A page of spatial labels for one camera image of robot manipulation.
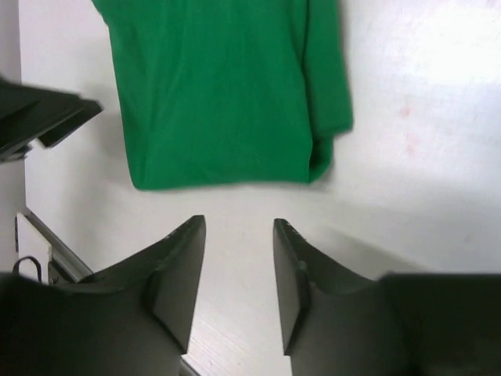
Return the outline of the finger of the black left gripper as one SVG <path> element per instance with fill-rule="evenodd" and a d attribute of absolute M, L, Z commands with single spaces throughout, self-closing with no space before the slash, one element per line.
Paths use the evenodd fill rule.
<path fill-rule="evenodd" d="M 52 148 L 103 111 L 78 94 L 1 78 L 1 162 L 23 160 L 38 140 Z"/>

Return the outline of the green t shirt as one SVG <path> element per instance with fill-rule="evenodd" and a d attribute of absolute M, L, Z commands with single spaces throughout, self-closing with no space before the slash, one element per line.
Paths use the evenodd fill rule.
<path fill-rule="evenodd" d="M 96 1 L 139 190 L 312 183 L 353 126 L 335 1 Z"/>

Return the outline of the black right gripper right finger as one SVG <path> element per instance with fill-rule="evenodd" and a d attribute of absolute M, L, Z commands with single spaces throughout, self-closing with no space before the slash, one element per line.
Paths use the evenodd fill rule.
<path fill-rule="evenodd" d="M 273 224 L 283 351 L 295 375 L 497 375 L 500 277 L 387 273 L 371 280 Z"/>

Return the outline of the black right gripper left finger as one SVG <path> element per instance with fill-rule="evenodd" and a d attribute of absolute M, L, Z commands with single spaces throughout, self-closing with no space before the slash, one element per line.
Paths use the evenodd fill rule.
<path fill-rule="evenodd" d="M 4 375 L 192 375 L 189 348 L 206 222 L 194 215 L 155 244 L 83 279 L 1 275 Z"/>

